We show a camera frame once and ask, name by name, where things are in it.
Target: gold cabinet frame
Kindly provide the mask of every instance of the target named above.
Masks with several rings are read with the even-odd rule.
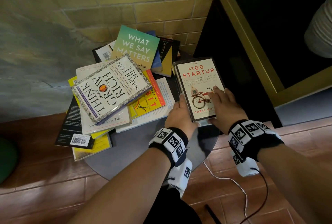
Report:
[[[332,86],[332,66],[285,88],[236,0],[220,0],[274,107]]]

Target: red bicycle illustration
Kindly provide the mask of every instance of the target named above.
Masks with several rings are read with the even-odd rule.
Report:
[[[193,105],[195,108],[197,109],[201,109],[204,108],[206,103],[210,103],[210,99],[206,98],[205,96],[208,95],[209,93],[213,93],[212,88],[207,88],[209,90],[211,90],[210,92],[206,92],[203,94],[203,92],[198,92],[198,94],[193,94],[192,96],[193,98]]]

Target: blue book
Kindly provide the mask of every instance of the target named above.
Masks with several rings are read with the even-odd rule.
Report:
[[[148,31],[146,33],[156,37],[155,31]],[[160,53],[159,53],[159,50],[157,49],[156,54],[153,58],[152,65],[151,65],[151,72],[162,71],[162,70],[163,70],[163,66],[161,64]]]

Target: barcode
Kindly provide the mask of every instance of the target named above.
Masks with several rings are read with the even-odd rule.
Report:
[[[106,60],[109,60],[110,59],[110,56],[108,55],[108,53],[104,53],[103,56],[105,57]]]
[[[89,145],[89,140],[90,140],[90,136],[81,135],[81,134],[73,134],[70,144],[87,147]]]
[[[82,144],[82,145],[85,145],[86,140],[83,139],[83,138],[74,137],[72,142],[73,142],[73,144]]]

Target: book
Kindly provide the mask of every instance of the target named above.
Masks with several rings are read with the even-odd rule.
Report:
[[[180,47],[180,41],[167,39],[167,38],[163,38],[163,37],[158,37],[158,38],[160,38],[160,41],[158,44],[158,50],[160,53],[160,60],[161,60],[162,66],[163,66],[163,70],[157,71],[155,73],[158,75],[171,77],[172,76],[172,63],[176,61],[179,47]]]
[[[80,108],[73,96],[55,145],[92,149],[94,140],[82,134]]]
[[[92,122],[100,125],[151,88],[140,68],[124,54],[79,81],[72,90]]]
[[[105,134],[102,137],[95,140],[91,150],[82,148],[73,148],[73,156],[75,161],[80,161],[92,155],[95,155],[101,151],[105,151],[112,147],[109,134]]]
[[[74,84],[76,84],[76,83],[77,83],[77,76],[75,76],[75,77],[69,79],[69,80],[68,80],[68,83],[69,83],[69,86],[71,86],[71,87],[72,87]],[[75,97],[75,100],[76,100],[76,102],[77,102],[77,105],[80,106],[80,103],[79,103],[77,97],[76,97],[75,95],[74,95],[74,97]],[[80,114],[81,114],[81,125],[82,125],[82,121],[83,121],[83,120],[82,120],[82,108],[80,108]],[[106,129],[106,130],[102,130],[102,131],[98,131],[98,132],[96,132],[96,133],[92,133],[92,134],[91,134],[91,137],[92,137],[92,139],[99,138],[99,137],[103,136],[104,134],[106,134],[107,132],[109,132],[109,131],[112,130],[112,129],[113,129],[113,128],[111,128],[111,129]]]
[[[101,62],[96,63],[92,65],[88,65],[85,67],[80,67],[76,69],[76,75],[78,80],[82,80],[85,77],[93,74],[98,69],[105,67],[108,64],[108,62]],[[112,130],[115,126],[127,124],[131,122],[129,109],[128,107],[123,107],[122,109],[119,109],[116,111],[109,119],[107,119],[105,122],[103,122],[101,125],[94,125],[94,123],[89,118],[88,114],[84,111],[84,109],[81,107],[81,120],[82,120],[82,134],[83,135],[89,135],[92,133],[96,133],[99,131],[105,131],[105,130]]]
[[[153,37],[156,37],[156,31],[148,31],[147,34],[150,34]],[[156,54],[153,58],[152,65],[151,65],[151,72],[162,71],[163,65],[161,64],[159,50],[157,49]]]
[[[127,53],[140,69],[145,71],[151,68],[158,43],[158,37],[122,25],[114,45],[111,60]]]
[[[134,102],[130,103],[129,109],[132,119],[165,105],[164,98],[160,92],[156,80],[153,78],[151,70],[148,69],[144,71],[143,74],[147,77],[147,79],[149,79],[152,89],[140,96]]]
[[[206,122],[215,117],[215,110],[209,93],[213,86],[224,90],[222,79],[212,57],[197,58],[173,63],[173,71],[179,84],[179,92],[184,93],[193,122]]]
[[[116,40],[96,50],[96,53],[102,62],[110,60],[115,42]]]
[[[167,80],[165,77],[156,80],[156,82],[158,84],[161,94],[164,97],[166,105],[159,109],[153,110],[145,115],[142,115],[140,117],[133,119],[132,123],[130,125],[124,124],[124,125],[115,127],[115,130],[117,133],[133,129],[133,128],[139,127],[141,125],[147,124],[149,122],[152,122],[152,121],[155,121],[155,120],[168,116],[168,113],[171,111],[171,109],[173,108],[173,105],[175,104],[174,97],[172,95],[172,92],[168,86],[168,83],[167,83]]]

